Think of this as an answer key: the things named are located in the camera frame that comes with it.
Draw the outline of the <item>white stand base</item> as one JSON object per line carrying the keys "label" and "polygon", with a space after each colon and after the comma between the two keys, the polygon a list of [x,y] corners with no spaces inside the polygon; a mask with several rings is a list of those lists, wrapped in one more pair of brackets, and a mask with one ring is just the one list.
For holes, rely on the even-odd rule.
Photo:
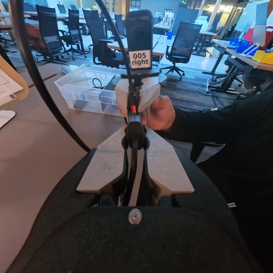
{"label": "white stand base", "polygon": [[11,119],[15,117],[16,113],[10,110],[0,111],[0,128],[5,126]]}

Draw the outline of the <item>wooden display board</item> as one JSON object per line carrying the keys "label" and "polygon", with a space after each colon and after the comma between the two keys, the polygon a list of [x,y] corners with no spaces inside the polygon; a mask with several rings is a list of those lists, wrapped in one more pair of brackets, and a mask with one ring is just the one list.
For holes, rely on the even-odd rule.
{"label": "wooden display board", "polygon": [[19,73],[17,73],[17,71],[14,70],[12,68],[12,66],[10,66],[9,63],[7,61],[5,61],[5,59],[2,56],[0,57],[0,59],[1,59],[1,61],[0,61],[1,69],[9,77],[11,77],[16,83],[18,83],[21,87],[23,87],[23,90],[15,93],[17,96],[17,99],[15,101],[9,102],[9,103],[5,104],[4,106],[0,106],[0,110],[4,110],[4,109],[12,106],[13,104],[18,103],[19,101],[22,101],[25,98],[27,98],[29,95],[29,87],[28,87],[26,81],[23,79],[23,77],[21,75],[19,75]]}

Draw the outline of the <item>yellow plastic bin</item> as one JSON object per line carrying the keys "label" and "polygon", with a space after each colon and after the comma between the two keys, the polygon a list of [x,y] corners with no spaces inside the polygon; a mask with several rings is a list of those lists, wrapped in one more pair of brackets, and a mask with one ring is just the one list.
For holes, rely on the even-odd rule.
{"label": "yellow plastic bin", "polygon": [[257,50],[252,58],[254,61],[263,64],[273,64],[273,52]]}

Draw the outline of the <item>white table with orange edge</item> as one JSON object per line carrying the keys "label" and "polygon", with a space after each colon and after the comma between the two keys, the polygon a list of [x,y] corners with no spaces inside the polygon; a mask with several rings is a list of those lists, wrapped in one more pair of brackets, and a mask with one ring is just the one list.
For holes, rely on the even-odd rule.
{"label": "white table with orange edge", "polygon": [[[110,49],[120,51],[118,42],[107,43],[107,47]],[[153,34],[153,56],[163,57],[167,49],[167,36]]]}

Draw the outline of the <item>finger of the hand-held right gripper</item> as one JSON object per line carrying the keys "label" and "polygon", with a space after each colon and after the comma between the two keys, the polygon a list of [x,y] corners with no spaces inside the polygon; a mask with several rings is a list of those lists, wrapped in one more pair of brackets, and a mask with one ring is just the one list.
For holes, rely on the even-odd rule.
{"label": "finger of the hand-held right gripper", "polygon": [[150,120],[150,106],[160,95],[161,84],[159,83],[159,77],[143,78],[141,83],[138,111],[145,116],[148,122]]}
{"label": "finger of the hand-held right gripper", "polygon": [[127,78],[114,79],[114,91],[117,99],[117,106],[120,114],[128,117],[128,92],[129,81]]}

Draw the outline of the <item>desk with black legs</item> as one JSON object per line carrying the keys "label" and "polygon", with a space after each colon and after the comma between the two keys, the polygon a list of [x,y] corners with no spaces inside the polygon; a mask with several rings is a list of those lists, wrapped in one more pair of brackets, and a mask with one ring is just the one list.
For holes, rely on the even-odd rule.
{"label": "desk with black legs", "polygon": [[[204,74],[210,75],[210,95],[213,92],[232,94],[240,97],[242,93],[237,93],[231,85],[237,76],[243,73],[248,73],[253,69],[259,69],[262,71],[273,71],[271,64],[263,64],[254,61],[249,55],[244,53],[237,53],[229,47],[229,41],[213,39],[213,47],[219,51],[218,59],[211,72],[203,72]],[[224,55],[227,55],[227,60],[231,62],[232,67],[229,73],[218,75],[216,74],[216,68],[218,67],[220,60]]]}

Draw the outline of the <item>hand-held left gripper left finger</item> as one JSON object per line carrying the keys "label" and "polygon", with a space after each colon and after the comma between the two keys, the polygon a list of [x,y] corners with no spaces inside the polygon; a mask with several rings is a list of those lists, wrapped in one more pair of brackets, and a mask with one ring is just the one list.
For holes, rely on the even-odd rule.
{"label": "hand-held left gripper left finger", "polygon": [[126,125],[123,125],[98,145],[77,186],[77,192],[114,196],[113,182],[121,177],[127,162],[127,151],[122,146]]}

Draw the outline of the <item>black bin divider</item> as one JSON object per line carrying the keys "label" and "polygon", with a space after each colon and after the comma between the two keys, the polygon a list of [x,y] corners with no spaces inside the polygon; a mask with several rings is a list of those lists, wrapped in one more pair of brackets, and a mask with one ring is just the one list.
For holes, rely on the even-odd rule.
{"label": "black bin divider", "polygon": [[109,81],[109,83],[99,94],[99,99],[104,114],[115,115],[118,109],[117,98],[114,91],[114,85],[112,83],[113,79],[115,79],[115,76]]}

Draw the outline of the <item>small blue bin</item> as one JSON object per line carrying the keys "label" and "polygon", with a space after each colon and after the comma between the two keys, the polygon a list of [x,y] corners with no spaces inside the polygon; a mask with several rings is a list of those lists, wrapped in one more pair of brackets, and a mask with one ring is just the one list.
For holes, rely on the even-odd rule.
{"label": "small blue bin", "polygon": [[231,49],[233,49],[233,51],[237,53],[245,52],[245,54],[247,54],[249,51],[254,50],[256,45],[250,45],[249,40],[231,38],[229,42],[229,47],[231,47]]}

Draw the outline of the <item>person's dark clothed body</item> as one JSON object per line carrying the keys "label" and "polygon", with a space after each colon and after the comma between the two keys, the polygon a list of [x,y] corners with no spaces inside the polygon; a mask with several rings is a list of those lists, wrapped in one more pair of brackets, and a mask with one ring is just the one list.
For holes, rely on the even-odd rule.
{"label": "person's dark clothed body", "polygon": [[272,139],[233,140],[197,164],[235,203],[233,215],[241,235],[265,272],[272,272]]}

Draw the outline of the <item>clear plastic bin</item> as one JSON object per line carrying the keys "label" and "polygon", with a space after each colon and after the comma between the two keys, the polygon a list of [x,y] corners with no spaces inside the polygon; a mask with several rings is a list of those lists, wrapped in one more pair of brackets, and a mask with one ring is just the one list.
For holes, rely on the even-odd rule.
{"label": "clear plastic bin", "polygon": [[[114,76],[117,78],[121,72],[124,72],[122,69],[97,65],[87,67],[85,64],[81,66],[66,65],[61,67],[60,70],[64,72],[65,75],[54,83],[58,87],[68,107],[74,109],[73,104],[76,100],[84,100],[87,101],[87,103],[81,111],[98,114],[104,114],[99,94]],[[113,116],[122,117],[118,109]]]}

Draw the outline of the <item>person's right hand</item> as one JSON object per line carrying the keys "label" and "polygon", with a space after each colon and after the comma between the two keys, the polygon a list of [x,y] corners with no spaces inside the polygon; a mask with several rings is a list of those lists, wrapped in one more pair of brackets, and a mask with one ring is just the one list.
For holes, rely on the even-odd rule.
{"label": "person's right hand", "polygon": [[150,105],[149,118],[143,116],[142,124],[154,131],[167,132],[175,120],[176,113],[168,96],[159,95]]}

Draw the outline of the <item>black mesh office chair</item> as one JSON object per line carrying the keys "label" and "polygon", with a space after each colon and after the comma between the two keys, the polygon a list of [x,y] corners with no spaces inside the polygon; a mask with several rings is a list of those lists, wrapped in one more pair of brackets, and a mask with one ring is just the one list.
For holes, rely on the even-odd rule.
{"label": "black mesh office chair", "polygon": [[167,45],[165,54],[166,59],[172,63],[172,66],[162,67],[159,70],[160,72],[164,69],[168,69],[168,72],[165,74],[167,75],[175,71],[180,76],[179,80],[182,80],[182,77],[185,76],[185,72],[178,68],[176,64],[187,64],[190,61],[201,28],[202,25],[180,22],[172,46]]}

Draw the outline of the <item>person's right forearm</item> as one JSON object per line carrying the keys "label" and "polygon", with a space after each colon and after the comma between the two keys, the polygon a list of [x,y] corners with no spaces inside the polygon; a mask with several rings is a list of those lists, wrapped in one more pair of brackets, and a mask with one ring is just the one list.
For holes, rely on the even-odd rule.
{"label": "person's right forearm", "polygon": [[272,88],[216,111],[189,112],[175,108],[166,137],[181,142],[214,142],[250,148],[272,148]]}

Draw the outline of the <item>grey USB hub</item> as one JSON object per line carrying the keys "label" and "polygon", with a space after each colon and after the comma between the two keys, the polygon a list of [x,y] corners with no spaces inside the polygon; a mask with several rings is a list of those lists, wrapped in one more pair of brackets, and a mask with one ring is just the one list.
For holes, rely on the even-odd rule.
{"label": "grey USB hub", "polygon": [[131,113],[128,117],[126,137],[131,149],[141,150],[145,145],[146,131],[141,113]]}

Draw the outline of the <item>row of black office chairs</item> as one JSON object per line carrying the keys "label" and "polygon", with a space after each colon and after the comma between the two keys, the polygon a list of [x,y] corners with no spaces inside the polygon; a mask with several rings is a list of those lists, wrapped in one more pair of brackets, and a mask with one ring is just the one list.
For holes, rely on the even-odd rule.
{"label": "row of black office chairs", "polygon": [[[40,46],[40,53],[46,61],[52,63],[65,63],[64,54],[70,54],[75,60],[74,53],[79,53],[87,58],[88,51],[84,50],[83,38],[79,25],[79,10],[69,9],[68,32],[58,28],[57,14],[55,8],[36,5],[39,18],[39,31],[43,40]],[[108,48],[108,43],[101,19],[97,11],[83,10],[84,18],[92,39],[93,63],[111,68],[119,68],[125,65],[122,53],[118,53]]]}

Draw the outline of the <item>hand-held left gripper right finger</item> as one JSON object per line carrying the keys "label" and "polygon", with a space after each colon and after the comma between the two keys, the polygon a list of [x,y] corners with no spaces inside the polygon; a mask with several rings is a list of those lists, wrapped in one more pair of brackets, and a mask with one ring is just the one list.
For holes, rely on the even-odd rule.
{"label": "hand-held left gripper right finger", "polygon": [[148,139],[147,170],[154,198],[159,200],[162,196],[193,194],[193,185],[174,147],[148,126],[145,128]]}

